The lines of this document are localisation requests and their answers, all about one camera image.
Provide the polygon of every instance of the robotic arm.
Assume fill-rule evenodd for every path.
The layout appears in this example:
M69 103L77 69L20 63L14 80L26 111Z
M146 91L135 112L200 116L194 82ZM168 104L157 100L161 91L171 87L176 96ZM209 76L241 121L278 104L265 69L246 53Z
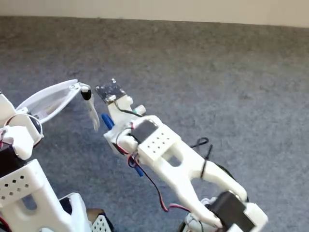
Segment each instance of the robotic arm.
M99 127L90 87L77 80L43 89L16 109L0 92L0 228L8 232L113 231L103 210L87 209L78 193L60 200L37 159L29 161L43 138L42 123L57 115L81 93L95 130ZM31 196L35 209L23 199Z
M190 211L189 217L199 227L187 223L192 231L259 232L267 222L266 214L254 203L248 203L246 190L225 171L211 161L205 161L181 137L156 116L142 116L143 106L131 109L133 100L115 80L96 87L97 93L108 105L111 117L103 115L109 125L104 137L116 154L122 154L139 164L149 166L177 194ZM169 163L175 156L181 164ZM191 184L193 178L202 178L217 184L223 192L205 207Z

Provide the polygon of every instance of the carpet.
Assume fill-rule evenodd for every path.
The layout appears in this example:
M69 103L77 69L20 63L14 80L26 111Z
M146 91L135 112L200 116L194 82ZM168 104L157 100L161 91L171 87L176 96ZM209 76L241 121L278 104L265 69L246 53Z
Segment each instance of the carpet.
M15 106L50 85L111 78L188 144L207 136L211 159L269 216L266 232L309 225L309 29L45 17L0 17L0 88ZM99 113L107 108L96 95ZM119 232L176 231L155 188L94 132L76 97L43 125L34 149L58 197L82 195ZM208 146L201 148L201 155ZM149 169L166 203L176 195ZM193 180L200 198L219 193Z

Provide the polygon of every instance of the cable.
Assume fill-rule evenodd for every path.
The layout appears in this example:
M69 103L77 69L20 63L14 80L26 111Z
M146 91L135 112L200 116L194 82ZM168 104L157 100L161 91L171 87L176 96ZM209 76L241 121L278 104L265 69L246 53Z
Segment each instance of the cable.
M209 143L209 139L208 139L207 137L201 137L201 138L199 138L199 139L197 140L197 143L196 143L195 145L192 145L192 146L190 146L190 147L191 147L191 148L196 148L197 151L199 151L199 147L200 147L201 145L205 145L205 144L207 144L207 143ZM203 167L202 167L202 171L201 171L200 178L203 178L203 175L204 175L204 173L205 173L206 163L207 163L207 161L208 161L209 158L210 158L212 148L213 148L213 145L210 144L209 149L208 149L208 152L207 152L207 155L206 155L205 158L204 158L204 164L203 164ZM219 168L221 168L226 174L228 174L233 180L236 181L235 177L230 173L230 171L229 171L228 169L226 169L225 167L223 167L223 166L220 165L220 164L217 164L217 163L214 163L214 164L216 164L216 165L217 165Z
M38 145L39 142L41 141L41 139L44 137L44 135L43 135L43 126L42 126L42 123L41 123L36 117L34 117L34 116L32 116L32 115L28 115L28 114L15 114L15 115L13 115L12 117L10 117L8 120L6 120L6 122L4 123L4 127L5 127L5 126L8 126L8 125L10 124L10 121L11 121L14 117L16 117L16 116L18 116L18 115L25 115L25 116L28 116L28 117L30 117L30 118L33 118L33 119L36 120L36 122L39 124L39 126L40 126L40 136L41 136L41 137L34 143L33 147L36 147L36 145Z
M163 201L163 197L162 197L161 191L159 190L158 186L155 184L155 182L152 180L152 178L145 172L145 170L136 162L136 160L133 158L133 155L129 156L127 162L128 162L128 165L129 165L131 168L134 168L135 166L138 166L138 167L143 171L143 173L145 174L145 176L146 176L146 177L151 181L151 183L154 185L156 191L158 192L159 200L160 200L160 204L161 204L161 208L163 209L163 211L168 212L170 208L178 208L178 209L182 209L182 210L184 210L184 211L190 212L189 209L183 207L182 205L175 204L175 203L172 203L172 204L170 204L168 207L166 207L165 204L164 204L164 201Z
M207 153L207 155L206 155L205 158L204 158L204 164L203 164L202 171L201 171L201 176L200 176L201 179L203 179L204 172L205 172L205 167L206 167L207 161L209 160L209 157L210 157L210 155L211 155L212 147L213 147L213 146L212 146L212 144L211 144L211 145L209 146L209 148L208 148L208 153Z
M2 218L0 217L0 228L6 232L12 232L11 229L10 229L10 226L9 224Z
M115 144L116 146L119 148L119 150L123 153L123 154L129 154L126 150L124 150L121 146L118 145L118 139L119 139L119 136L125 131L125 130L128 130L128 129L132 129L132 127L126 127L124 128L116 137L116 140L115 140Z
M137 116L137 117L142 117L142 115L140 115L140 114L138 114L138 113L135 113L135 112L133 112L133 111L120 109L120 108L119 108L119 105L118 105L118 103L117 103L117 101L114 101L114 103L115 103L115 105L116 105L116 107L117 107L117 109L118 109L119 111L124 112L124 113L127 113L127 114L131 114L131 115L135 115L135 116Z
M205 145L205 144L207 144L207 143L209 143L209 139L207 138L207 137L201 137L201 138L199 138L198 140L197 140L197 143L196 144L194 144L194 145L192 145L192 146L190 146L191 148L197 148L197 149L199 149L199 147L201 146L201 145Z

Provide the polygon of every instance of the white plastic bracket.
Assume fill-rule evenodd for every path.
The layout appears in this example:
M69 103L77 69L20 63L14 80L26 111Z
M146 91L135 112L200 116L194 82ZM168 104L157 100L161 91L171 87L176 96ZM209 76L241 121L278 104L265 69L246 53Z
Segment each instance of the white plastic bracket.
M92 224L92 232L112 232L104 215L99 215Z
M150 166L176 192L182 204L195 217L211 226L222 227L220 219L199 201L191 184L193 178L200 178L204 159L175 132L166 125L159 125L159 128L138 146L138 154L142 163ZM172 156L181 162L179 166L174 167L168 162ZM202 178L224 190L233 191L243 201L247 198L245 189L213 162L206 163Z

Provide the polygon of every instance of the white 3d-printed part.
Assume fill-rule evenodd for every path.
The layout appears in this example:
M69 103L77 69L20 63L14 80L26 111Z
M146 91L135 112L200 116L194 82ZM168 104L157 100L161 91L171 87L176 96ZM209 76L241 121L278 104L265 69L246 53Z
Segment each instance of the white 3d-printed part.
M138 154L151 164L180 140L181 137L178 134L167 125L162 125L139 145Z
M104 215L99 215L92 224L92 232L111 232L110 226Z
M46 176L36 159L0 178L0 208L40 189L46 181Z

